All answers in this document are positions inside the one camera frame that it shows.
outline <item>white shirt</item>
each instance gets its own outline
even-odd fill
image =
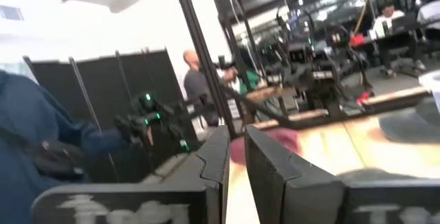
[[[383,32],[383,27],[382,27],[382,23],[384,21],[386,21],[386,23],[388,24],[388,27],[391,28],[393,23],[392,20],[405,16],[405,13],[400,11],[400,10],[395,10],[393,12],[393,15],[391,15],[391,17],[386,18],[385,16],[379,16],[374,20],[374,24],[373,24],[373,30],[376,32],[376,34],[381,34]]]
[[[423,5],[419,10],[419,14],[417,15],[417,21],[419,23],[424,23],[431,19],[440,19],[440,0],[431,1]],[[426,28],[440,30],[440,22],[428,25]]]

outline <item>black shoulder bag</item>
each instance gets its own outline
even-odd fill
[[[75,146],[59,141],[32,146],[26,139],[1,127],[0,138],[29,156],[40,175],[61,181],[77,181],[85,177],[85,154]]]

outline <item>green light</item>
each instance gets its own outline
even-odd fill
[[[185,148],[185,151],[186,151],[186,152],[189,152],[189,151],[190,151],[190,148],[189,148],[189,146],[187,145],[187,143],[186,143],[185,140],[180,140],[180,146],[182,146],[183,148]]]

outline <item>blue jacket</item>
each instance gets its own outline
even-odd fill
[[[117,131],[101,133],[74,124],[62,106],[35,82],[0,71],[0,126],[30,144],[59,140],[82,148],[88,155],[123,148]],[[0,220],[5,224],[30,224],[30,207],[44,190],[63,183],[40,176],[30,158],[0,137]]]

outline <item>black room divider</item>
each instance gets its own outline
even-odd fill
[[[38,83],[46,88],[76,122],[92,121],[96,116],[102,130],[114,128],[114,117],[130,111],[130,97],[150,91],[164,104],[183,100],[173,66],[166,50],[102,57],[75,63],[50,61],[32,63]],[[186,123],[185,136],[196,140],[192,123]],[[164,163],[175,151],[169,137],[153,131],[155,146],[153,167]],[[91,165],[94,182],[137,182],[150,173],[144,152],[138,148],[112,153]]]
[[[95,123],[70,63],[49,60],[30,67],[40,86],[56,98],[73,120]]]
[[[112,56],[76,64],[101,129],[115,128],[115,116],[130,111],[118,60]]]

